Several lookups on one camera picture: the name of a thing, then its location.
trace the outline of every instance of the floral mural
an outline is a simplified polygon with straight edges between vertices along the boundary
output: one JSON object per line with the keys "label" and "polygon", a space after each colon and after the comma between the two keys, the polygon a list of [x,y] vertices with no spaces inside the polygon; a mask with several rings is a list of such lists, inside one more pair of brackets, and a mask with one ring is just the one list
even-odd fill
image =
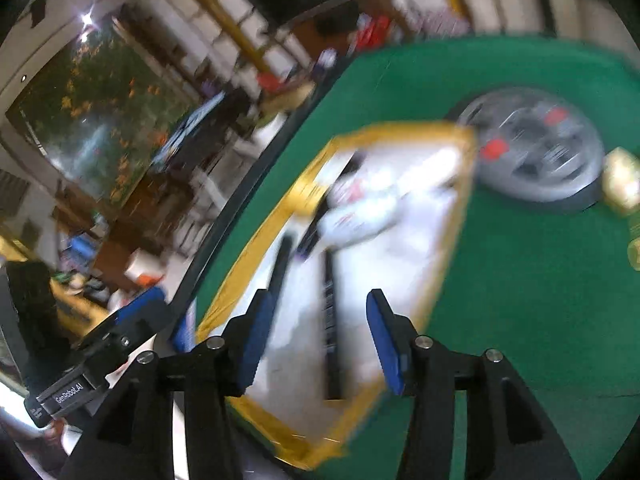
{"label": "floral mural", "polygon": [[108,21],[56,54],[7,117],[69,180],[120,207],[190,108]]}

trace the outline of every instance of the green tabletop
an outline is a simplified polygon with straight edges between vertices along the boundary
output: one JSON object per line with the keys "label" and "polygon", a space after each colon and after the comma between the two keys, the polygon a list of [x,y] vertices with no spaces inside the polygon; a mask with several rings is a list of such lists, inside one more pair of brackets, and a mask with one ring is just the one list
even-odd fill
{"label": "green tabletop", "polygon": [[[302,124],[200,287],[202,318],[238,254],[325,143],[382,121],[440,120],[489,88],[535,86],[580,108],[606,150],[640,146],[638,73],[577,43],[486,37],[433,41],[357,59]],[[640,415],[640,273],[625,221],[602,205],[556,215],[477,189],[426,331],[450,349],[502,350],[549,412],[584,478],[595,478]],[[321,478],[395,477],[410,404],[385,399]],[[454,469],[462,474],[463,421]]]}

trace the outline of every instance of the metal screw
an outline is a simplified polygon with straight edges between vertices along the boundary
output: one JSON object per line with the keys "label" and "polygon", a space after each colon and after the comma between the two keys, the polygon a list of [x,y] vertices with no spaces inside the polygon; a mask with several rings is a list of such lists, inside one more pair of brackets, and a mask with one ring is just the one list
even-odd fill
{"label": "metal screw", "polygon": [[425,350],[428,350],[433,346],[433,339],[431,339],[428,335],[419,335],[417,338],[415,338],[415,345],[418,348],[424,348]]}
{"label": "metal screw", "polygon": [[219,350],[225,345],[225,340],[219,335],[215,335],[207,339],[206,345],[210,350]]}
{"label": "metal screw", "polygon": [[151,350],[145,350],[144,352],[140,352],[136,357],[136,361],[138,361],[141,365],[149,364],[156,358],[156,354],[154,354]]}
{"label": "metal screw", "polygon": [[502,354],[502,352],[500,352],[499,350],[496,350],[495,348],[489,348],[484,355],[486,356],[487,359],[489,359],[489,361],[491,361],[492,363],[499,363],[500,361],[502,361],[502,359],[504,358],[504,355]]}

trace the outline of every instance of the red dot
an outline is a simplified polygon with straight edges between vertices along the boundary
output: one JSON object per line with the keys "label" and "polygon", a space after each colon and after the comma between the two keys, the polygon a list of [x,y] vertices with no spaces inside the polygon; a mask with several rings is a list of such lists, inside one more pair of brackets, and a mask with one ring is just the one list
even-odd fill
{"label": "red dot", "polygon": [[480,155],[486,160],[498,160],[509,151],[509,145],[502,139],[492,139],[480,149]]}
{"label": "red dot", "polygon": [[569,112],[567,112],[564,108],[553,108],[546,114],[545,124],[547,126],[556,126],[556,124],[560,124],[568,116]]}

